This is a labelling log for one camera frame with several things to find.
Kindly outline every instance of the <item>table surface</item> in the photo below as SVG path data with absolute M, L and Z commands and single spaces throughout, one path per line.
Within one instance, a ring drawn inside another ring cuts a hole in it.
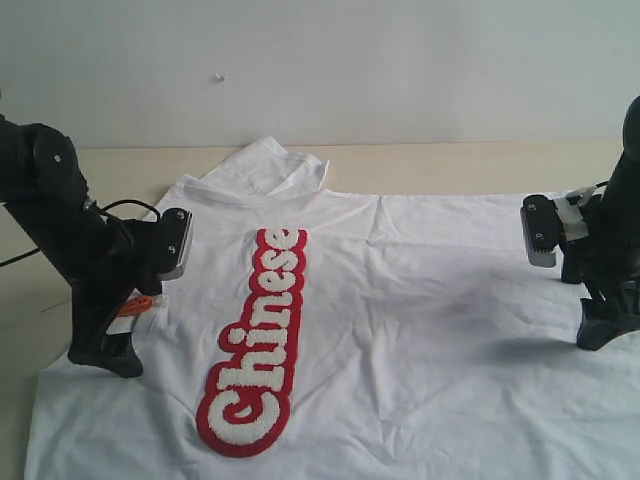
M 291 147 L 330 160 L 334 191 L 385 194 L 549 192 L 608 179 L 619 141 Z M 201 176 L 234 148 L 78 152 L 92 196 L 156 202 L 183 173 Z M 140 216 L 122 207 L 121 216 Z M 0 210 L 0 259 L 33 244 Z M 42 255 L 0 269 L 0 479 L 22 478 L 37 372 L 71 337 L 70 291 Z

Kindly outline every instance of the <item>white t-shirt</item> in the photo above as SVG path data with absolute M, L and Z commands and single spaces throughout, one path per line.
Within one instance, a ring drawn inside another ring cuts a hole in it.
M 264 139 L 170 189 L 195 235 L 144 374 L 44 370 L 27 479 L 640 478 L 640 338 L 575 346 L 585 292 L 528 265 L 522 196 L 327 167 Z

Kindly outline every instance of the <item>t-shirt sleeve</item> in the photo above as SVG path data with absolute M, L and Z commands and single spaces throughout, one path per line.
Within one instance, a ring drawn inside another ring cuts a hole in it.
M 287 199 L 322 188 L 329 162 L 289 152 L 265 137 L 229 156 L 200 180 L 213 190 L 235 195 Z

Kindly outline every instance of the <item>orange object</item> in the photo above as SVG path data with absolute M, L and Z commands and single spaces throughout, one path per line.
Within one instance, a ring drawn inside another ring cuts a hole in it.
M 132 298 L 125 303 L 116 317 L 129 317 L 139 315 L 153 307 L 153 298 L 147 295 Z

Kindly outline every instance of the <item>red and white patch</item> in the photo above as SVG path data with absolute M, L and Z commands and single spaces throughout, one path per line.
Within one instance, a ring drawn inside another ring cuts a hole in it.
M 202 440 L 230 457 L 257 455 L 280 436 L 298 356 L 307 232 L 262 229 L 256 243 L 251 294 L 218 337 L 233 356 L 210 370 L 196 414 Z

